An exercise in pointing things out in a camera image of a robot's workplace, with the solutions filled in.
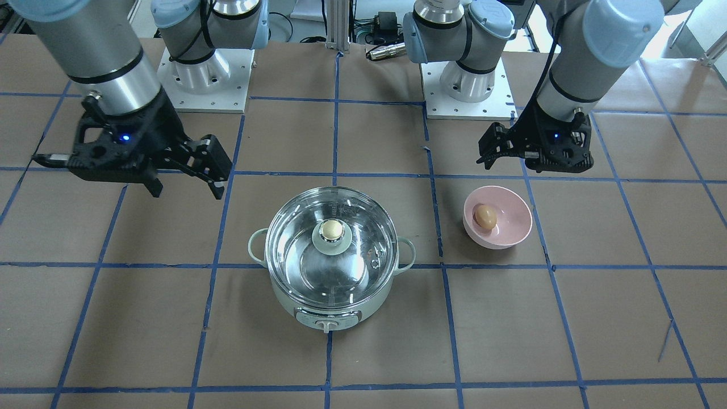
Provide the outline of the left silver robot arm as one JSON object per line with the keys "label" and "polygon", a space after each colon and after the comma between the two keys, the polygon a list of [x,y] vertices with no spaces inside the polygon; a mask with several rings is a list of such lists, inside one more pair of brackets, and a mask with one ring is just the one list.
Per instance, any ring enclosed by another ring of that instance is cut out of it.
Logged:
{"label": "left silver robot arm", "polygon": [[[698,1],[540,1],[553,43],[532,96],[512,127],[494,122],[478,142],[478,163],[523,158],[538,173],[584,173],[589,113],[646,49],[667,15]],[[465,103],[489,96],[494,70],[516,28],[499,1],[416,1],[402,21],[415,63],[445,62],[440,84]]]}

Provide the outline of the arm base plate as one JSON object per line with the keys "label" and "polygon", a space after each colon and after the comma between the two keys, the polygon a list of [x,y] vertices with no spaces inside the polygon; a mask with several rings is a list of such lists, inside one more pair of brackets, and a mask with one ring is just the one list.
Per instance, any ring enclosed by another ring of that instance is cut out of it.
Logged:
{"label": "arm base plate", "polygon": [[178,112],[243,114],[254,57],[254,50],[216,49],[203,62],[184,64],[165,50],[157,77]]}
{"label": "arm base plate", "polygon": [[483,88],[487,98],[479,102],[452,98],[450,93],[454,90],[446,91],[440,81],[446,65],[446,62],[420,64],[421,86],[429,119],[507,121],[519,117],[502,60],[489,74],[493,85]]}

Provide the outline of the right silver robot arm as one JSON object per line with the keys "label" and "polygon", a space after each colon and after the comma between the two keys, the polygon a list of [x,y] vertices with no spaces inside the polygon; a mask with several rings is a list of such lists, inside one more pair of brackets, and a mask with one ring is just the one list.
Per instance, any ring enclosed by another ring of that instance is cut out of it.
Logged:
{"label": "right silver robot arm", "polygon": [[158,68],[125,16],[102,1],[11,1],[83,95],[67,155],[33,155],[85,181],[136,183],[159,197],[159,170],[225,194],[231,158],[215,135],[193,140],[182,110],[244,111],[254,50],[269,42],[266,1],[153,1],[167,58]]}

